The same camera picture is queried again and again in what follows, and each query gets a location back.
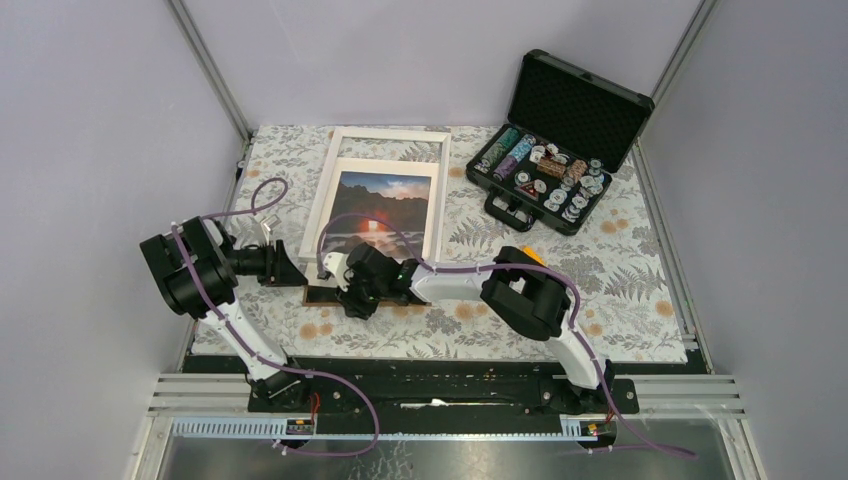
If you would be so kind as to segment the brown frame backing board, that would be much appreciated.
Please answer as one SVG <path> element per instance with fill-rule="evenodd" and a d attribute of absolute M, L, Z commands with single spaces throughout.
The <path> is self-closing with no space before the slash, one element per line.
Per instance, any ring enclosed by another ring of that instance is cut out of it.
<path fill-rule="evenodd" d="M 340 305 L 357 306 L 370 308 L 372 305 L 379 306 L 429 306 L 429 303 L 412 297 L 410 295 L 401 294 L 400 296 L 390 297 L 374 297 L 371 298 L 367 294 L 344 293 L 338 287 L 328 286 L 313 286 L 305 287 L 303 305 L 324 305 L 330 303 L 338 303 Z"/>

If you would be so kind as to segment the yellow handled screwdriver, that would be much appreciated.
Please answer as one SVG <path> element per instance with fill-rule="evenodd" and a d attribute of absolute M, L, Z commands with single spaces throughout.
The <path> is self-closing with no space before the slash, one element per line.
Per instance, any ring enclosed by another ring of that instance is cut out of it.
<path fill-rule="evenodd" d="M 540 257 L 540 255 L 539 255 L 539 254 L 538 254 L 538 253 L 537 253 L 534 249 L 532 249 L 531 247 L 529 247 L 529 246 L 524 246 L 524 247 L 522 248 L 522 252 L 523 252 L 525 255 L 527 255 L 529 258 L 531 258 L 531 259 L 532 259 L 534 262 L 536 262 L 537 264 L 539 264 L 539 265 L 541 265 L 541 266 L 546 266 L 546 262 L 545 262 L 545 261 L 544 261 L 544 260 Z"/>

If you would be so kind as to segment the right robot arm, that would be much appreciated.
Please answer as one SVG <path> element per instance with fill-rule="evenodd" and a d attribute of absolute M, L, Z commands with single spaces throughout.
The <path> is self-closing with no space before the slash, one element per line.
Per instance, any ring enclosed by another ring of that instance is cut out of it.
<path fill-rule="evenodd" d="M 336 280 L 336 299 L 348 317 L 367 320 L 384 303 L 481 301 L 515 333 L 546 345 L 583 410 L 597 412 L 613 398 L 610 362 L 577 324 L 576 286 L 518 248 L 504 247 L 484 263 L 430 265 L 360 244 L 326 254 L 321 266 Z"/>

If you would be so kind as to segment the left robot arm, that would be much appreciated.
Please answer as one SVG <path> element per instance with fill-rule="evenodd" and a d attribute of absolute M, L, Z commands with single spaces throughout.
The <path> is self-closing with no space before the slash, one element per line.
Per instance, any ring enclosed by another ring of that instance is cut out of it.
<path fill-rule="evenodd" d="M 267 405 L 296 411 L 309 401 L 310 385 L 279 344 L 247 317 L 236 296 L 238 278 L 253 277 L 266 287 L 301 287 L 303 273 L 280 240 L 235 247 L 235 237 L 212 219 L 194 217 L 139 244 L 166 305 L 206 325 L 244 363 L 251 393 Z"/>

